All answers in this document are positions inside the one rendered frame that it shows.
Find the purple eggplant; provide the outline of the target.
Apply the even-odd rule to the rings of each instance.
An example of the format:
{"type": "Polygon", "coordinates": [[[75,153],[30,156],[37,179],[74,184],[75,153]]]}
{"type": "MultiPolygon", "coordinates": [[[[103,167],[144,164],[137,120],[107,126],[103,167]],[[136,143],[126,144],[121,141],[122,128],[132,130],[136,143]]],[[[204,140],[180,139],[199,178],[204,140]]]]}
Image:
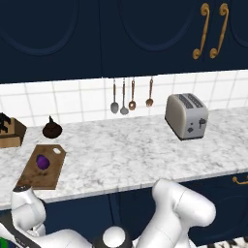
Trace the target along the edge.
{"type": "Polygon", "coordinates": [[[49,159],[42,154],[37,156],[36,163],[38,168],[43,171],[46,170],[50,165],[49,159]]]}

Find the wooden cutting board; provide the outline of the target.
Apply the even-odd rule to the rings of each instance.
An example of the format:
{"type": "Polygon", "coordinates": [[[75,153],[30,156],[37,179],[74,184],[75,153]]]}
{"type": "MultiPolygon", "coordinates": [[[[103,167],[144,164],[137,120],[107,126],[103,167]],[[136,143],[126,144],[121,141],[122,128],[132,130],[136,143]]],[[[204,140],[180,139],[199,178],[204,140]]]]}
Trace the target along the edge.
{"type": "Polygon", "coordinates": [[[66,151],[59,144],[37,144],[16,185],[30,185],[34,190],[54,190],[65,156],[66,151]],[[47,169],[38,168],[38,155],[48,159],[47,169]]]}

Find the silver hanging spoon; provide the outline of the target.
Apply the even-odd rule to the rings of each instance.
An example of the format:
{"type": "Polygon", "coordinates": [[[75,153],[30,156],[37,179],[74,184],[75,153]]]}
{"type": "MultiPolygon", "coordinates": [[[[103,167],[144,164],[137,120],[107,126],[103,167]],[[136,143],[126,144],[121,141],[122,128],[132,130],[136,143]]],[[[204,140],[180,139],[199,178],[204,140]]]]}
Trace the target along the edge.
{"type": "Polygon", "coordinates": [[[125,86],[122,86],[122,108],[120,110],[122,115],[126,115],[129,113],[129,110],[125,107],[125,86]]]}
{"type": "Polygon", "coordinates": [[[118,113],[118,110],[119,110],[119,105],[118,103],[116,102],[116,84],[113,85],[113,102],[110,104],[110,110],[112,113],[114,114],[117,114],[118,113]]]}

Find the copper hanging spoon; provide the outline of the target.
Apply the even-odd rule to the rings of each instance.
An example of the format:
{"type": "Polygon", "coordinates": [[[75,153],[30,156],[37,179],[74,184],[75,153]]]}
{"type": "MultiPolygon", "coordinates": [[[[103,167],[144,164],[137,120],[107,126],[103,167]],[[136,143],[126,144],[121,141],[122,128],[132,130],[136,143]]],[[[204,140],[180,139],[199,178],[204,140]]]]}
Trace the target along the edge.
{"type": "Polygon", "coordinates": [[[136,109],[136,102],[135,102],[135,79],[132,79],[132,96],[131,101],[129,102],[129,110],[136,109]]]}
{"type": "Polygon", "coordinates": [[[153,77],[151,77],[149,81],[149,95],[148,95],[148,99],[145,101],[147,107],[152,107],[153,105],[152,88],[153,88],[153,77]]]}

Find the silver toaster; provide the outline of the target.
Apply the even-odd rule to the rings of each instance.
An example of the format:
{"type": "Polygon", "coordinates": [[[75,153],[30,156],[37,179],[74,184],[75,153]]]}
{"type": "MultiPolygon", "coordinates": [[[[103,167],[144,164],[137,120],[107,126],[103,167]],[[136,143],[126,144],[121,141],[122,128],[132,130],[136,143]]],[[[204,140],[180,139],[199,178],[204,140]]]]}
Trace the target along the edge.
{"type": "Polygon", "coordinates": [[[171,94],[167,99],[165,120],[180,140],[201,139],[208,110],[192,93],[171,94]]]}

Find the dark brown round teapot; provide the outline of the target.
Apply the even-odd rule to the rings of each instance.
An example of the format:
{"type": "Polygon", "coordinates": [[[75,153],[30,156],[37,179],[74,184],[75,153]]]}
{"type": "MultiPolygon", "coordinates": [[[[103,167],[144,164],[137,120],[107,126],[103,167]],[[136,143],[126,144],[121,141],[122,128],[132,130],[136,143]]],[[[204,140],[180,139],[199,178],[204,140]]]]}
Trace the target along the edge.
{"type": "Polygon", "coordinates": [[[56,139],[62,134],[62,127],[53,121],[52,117],[49,118],[48,123],[43,129],[43,135],[49,139],[56,139]]]}

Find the navy base cupboard door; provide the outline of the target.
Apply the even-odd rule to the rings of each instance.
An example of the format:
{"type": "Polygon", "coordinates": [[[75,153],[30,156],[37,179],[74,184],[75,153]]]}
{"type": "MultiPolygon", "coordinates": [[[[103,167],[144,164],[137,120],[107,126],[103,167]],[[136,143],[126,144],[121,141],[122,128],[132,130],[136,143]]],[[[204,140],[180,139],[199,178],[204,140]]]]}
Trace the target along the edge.
{"type": "Polygon", "coordinates": [[[113,224],[138,238],[155,212],[151,189],[138,189],[109,195],[113,224]]]}
{"type": "Polygon", "coordinates": [[[76,231],[92,242],[112,225],[108,196],[88,197],[46,204],[46,232],[76,231]]]}

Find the wooden knife block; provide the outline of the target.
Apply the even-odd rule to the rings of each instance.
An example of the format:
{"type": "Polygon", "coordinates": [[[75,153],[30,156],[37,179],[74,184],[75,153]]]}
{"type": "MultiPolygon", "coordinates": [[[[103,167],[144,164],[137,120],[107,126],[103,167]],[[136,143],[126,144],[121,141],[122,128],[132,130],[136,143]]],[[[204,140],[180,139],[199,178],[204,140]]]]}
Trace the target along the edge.
{"type": "Polygon", "coordinates": [[[5,123],[8,132],[0,130],[0,148],[19,147],[22,145],[26,133],[26,126],[15,118],[11,118],[11,124],[5,123]]]}

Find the navy wall cupboard door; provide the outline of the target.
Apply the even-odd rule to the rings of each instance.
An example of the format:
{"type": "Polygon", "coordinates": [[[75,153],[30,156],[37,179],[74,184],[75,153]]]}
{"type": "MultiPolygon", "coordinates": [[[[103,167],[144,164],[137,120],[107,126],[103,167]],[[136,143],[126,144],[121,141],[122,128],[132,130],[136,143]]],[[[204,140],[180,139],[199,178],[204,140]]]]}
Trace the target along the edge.
{"type": "Polygon", "coordinates": [[[0,83],[101,75],[98,0],[0,0],[0,83]]]}
{"type": "Polygon", "coordinates": [[[248,70],[248,0],[218,0],[218,7],[222,4],[227,5],[229,13],[216,57],[220,70],[248,70]]]}
{"type": "Polygon", "coordinates": [[[204,68],[201,7],[215,0],[99,0],[105,78],[194,73],[204,68]]]}

